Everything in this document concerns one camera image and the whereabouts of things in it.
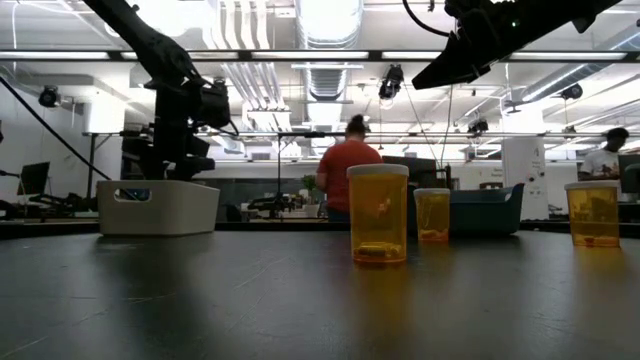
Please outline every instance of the ceiling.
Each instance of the ceiling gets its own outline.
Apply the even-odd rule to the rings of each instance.
[[[14,34],[18,49],[126,49],[121,39],[107,34],[104,23],[82,1],[36,1],[22,0],[16,6],[15,1],[0,0],[0,49],[14,48]],[[402,8],[400,0],[365,0],[365,12],[357,48],[360,49],[411,49],[439,50],[445,45],[444,38],[434,36],[415,25]],[[411,1],[412,7],[423,21],[443,30],[453,28],[453,20],[443,11],[442,1],[436,2],[436,10],[427,12],[428,1]],[[180,1],[174,11],[175,19],[186,19],[189,28],[175,40],[187,49],[206,49],[202,40],[201,26],[207,26],[209,19],[203,18],[206,11],[204,1]],[[275,49],[296,49],[295,18],[288,16],[294,11],[292,0],[268,1],[268,35]],[[42,7],[56,12],[43,10]],[[553,33],[527,46],[528,50],[592,50],[602,41],[619,31],[635,24],[640,13],[640,0],[623,0],[611,10],[601,14],[596,23],[584,34],[578,34],[572,25],[566,25]],[[0,63],[5,70],[11,70],[13,64]],[[355,114],[370,116],[371,123],[377,129],[382,122],[383,131],[408,131],[417,124],[416,115],[429,125],[430,131],[444,131],[449,124],[459,125],[464,131],[468,122],[462,119],[470,110],[477,107],[488,97],[496,96],[507,85],[521,88],[540,81],[545,76],[562,68],[564,64],[496,64],[493,70],[472,84],[456,85],[423,91],[407,87],[394,100],[390,110],[382,110],[377,101],[377,87],[381,76],[389,64],[365,63],[360,70],[350,71],[346,100],[342,109],[342,119],[346,121]],[[402,64],[405,78],[413,78],[425,64]],[[148,75],[140,65],[118,63],[29,63],[20,62],[19,73],[28,74],[73,74],[90,75],[116,88],[130,98],[129,102],[149,110],[128,111],[128,121],[144,122],[151,118],[155,101],[154,93],[138,87],[148,80]],[[197,67],[205,76],[224,76],[218,63],[198,63]],[[286,104],[291,108],[291,123],[301,124],[307,121],[303,74],[293,70],[290,63],[276,63],[276,74]],[[606,112],[621,104],[637,99],[638,81],[634,79],[640,68],[632,64],[620,64],[580,82],[585,94],[582,99],[570,100],[566,104],[562,99],[547,98],[540,101],[545,125],[548,130],[560,130],[566,123]],[[122,86],[128,78],[128,86]],[[242,113],[242,99],[237,91],[230,88],[232,113]],[[491,130],[500,130],[501,112],[498,101],[494,106],[483,108]],[[604,131],[612,126],[633,126],[640,121],[640,111],[612,118],[593,126],[581,129],[588,132]]]

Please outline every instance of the white plastic bin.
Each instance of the white plastic bin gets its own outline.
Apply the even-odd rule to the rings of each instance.
[[[149,190],[146,201],[126,200],[126,189]],[[98,182],[103,235],[183,236],[213,232],[220,190],[184,181]]]

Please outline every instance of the black robotic arm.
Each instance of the black robotic arm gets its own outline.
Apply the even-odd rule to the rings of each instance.
[[[215,162],[206,157],[209,144],[194,135],[205,125],[220,129],[231,123],[224,82],[203,79],[189,54],[142,21],[125,0],[84,2],[131,46],[151,76],[145,87],[157,92],[153,147],[141,154],[145,177],[164,179],[168,162],[176,164],[171,178],[177,180],[213,170]]]

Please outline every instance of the hair bun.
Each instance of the hair bun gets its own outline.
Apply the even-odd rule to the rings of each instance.
[[[356,115],[351,118],[351,122],[354,124],[364,124],[364,116]]]

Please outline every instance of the table surface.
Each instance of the table surface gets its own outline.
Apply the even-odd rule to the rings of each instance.
[[[362,268],[348,233],[0,242],[0,359],[639,359],[640,242],[521,232]]]

